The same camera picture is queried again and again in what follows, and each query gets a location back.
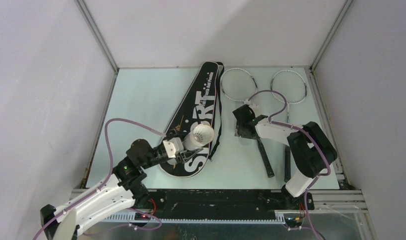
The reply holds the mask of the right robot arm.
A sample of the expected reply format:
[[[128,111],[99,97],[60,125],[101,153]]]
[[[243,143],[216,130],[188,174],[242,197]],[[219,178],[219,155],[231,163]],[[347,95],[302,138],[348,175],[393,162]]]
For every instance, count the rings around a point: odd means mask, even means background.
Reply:
[[[237,125],[253,137],[278,141],[290,148],[297,170],[288,180],[281,196],[284,207],[296,208],[302,201],[301,195],[311,187],[321,171],[331,172],[331,164],[338,153],[321,127],[313,121],[304,125],[292,125],[273,121],[266,115],[256,116],[251,105],[244,104],[233,111]]]

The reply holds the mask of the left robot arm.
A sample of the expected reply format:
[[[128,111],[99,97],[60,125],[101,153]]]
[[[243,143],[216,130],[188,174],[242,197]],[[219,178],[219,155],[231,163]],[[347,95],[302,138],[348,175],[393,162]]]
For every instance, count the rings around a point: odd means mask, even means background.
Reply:
[[[49,240],[75,240],[104,218],[124,209],[143,208],[149,202],[149,191],[143,184],[145,169],[168,161],[185,163],[212,142],[214,130],[199,124],[189,133],[176,130],[165,135],[152,147],[137,139],[126,151],[126,157],[112,165],[107,177],[67,203],[40,210],[42,232]]]

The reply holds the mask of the white shuttlecock tube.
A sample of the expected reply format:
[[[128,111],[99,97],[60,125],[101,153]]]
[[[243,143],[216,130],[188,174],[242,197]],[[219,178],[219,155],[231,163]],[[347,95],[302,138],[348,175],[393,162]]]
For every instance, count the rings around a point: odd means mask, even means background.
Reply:
[[[196,125],[182,141],[186,150],[192,151],[211,143],[214,139],[214,129],[208,122]]]

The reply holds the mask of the white shuttlecock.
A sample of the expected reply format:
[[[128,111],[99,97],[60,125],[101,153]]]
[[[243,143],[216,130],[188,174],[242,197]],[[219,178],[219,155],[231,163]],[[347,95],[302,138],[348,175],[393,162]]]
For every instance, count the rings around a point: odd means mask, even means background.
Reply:
[[[214,130],[210,125],[199,124],[193,130],[194,139],[202,146],[210,143],[214,138]]]

